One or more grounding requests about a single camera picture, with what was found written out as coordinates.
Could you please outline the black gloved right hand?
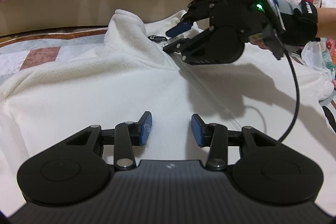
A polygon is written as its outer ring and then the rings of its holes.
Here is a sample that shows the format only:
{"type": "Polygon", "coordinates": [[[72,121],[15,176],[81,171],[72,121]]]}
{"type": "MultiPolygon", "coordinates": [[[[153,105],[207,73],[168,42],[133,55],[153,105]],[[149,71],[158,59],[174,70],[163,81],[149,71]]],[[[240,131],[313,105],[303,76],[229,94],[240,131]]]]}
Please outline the black gloved right hand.
{"type": "Polygon", "coordinates": [[[319,41],[318,11],[310,0],[294,5],[283,0],[266,2],[263,12],[266,23],[261,31],[249,37],[249,42],[261,46],[278,59],[285,53],[285,47],[303,47],[308,42],[319,41]]]}

